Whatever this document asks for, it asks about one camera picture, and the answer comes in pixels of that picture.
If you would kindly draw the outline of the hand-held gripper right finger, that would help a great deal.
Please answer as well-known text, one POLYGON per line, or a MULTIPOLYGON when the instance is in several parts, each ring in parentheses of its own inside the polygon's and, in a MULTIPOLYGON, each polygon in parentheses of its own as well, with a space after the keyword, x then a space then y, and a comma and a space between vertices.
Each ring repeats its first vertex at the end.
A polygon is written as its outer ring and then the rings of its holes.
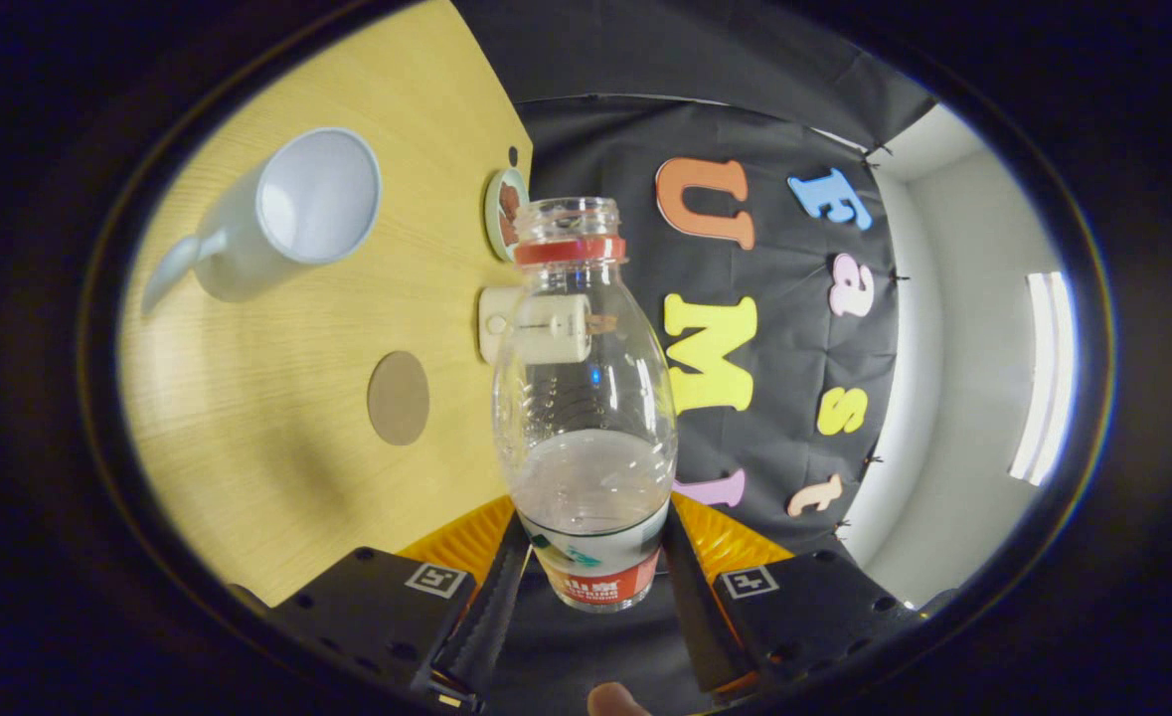
POLYGON ((823 679, 924 622, 834 543, 782 548, 684 495, 662 548, 696 683, 713 696, 823 679))

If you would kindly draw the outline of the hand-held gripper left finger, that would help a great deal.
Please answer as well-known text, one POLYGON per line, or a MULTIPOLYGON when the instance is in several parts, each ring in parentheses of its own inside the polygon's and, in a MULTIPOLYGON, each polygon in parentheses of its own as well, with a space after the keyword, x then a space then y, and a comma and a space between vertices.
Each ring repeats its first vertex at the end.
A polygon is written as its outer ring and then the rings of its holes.
POLYGON ((377 687, 423 701, 482 702, 530 552, 503 495, 398 553, 354 548, 267 616, 377 687))

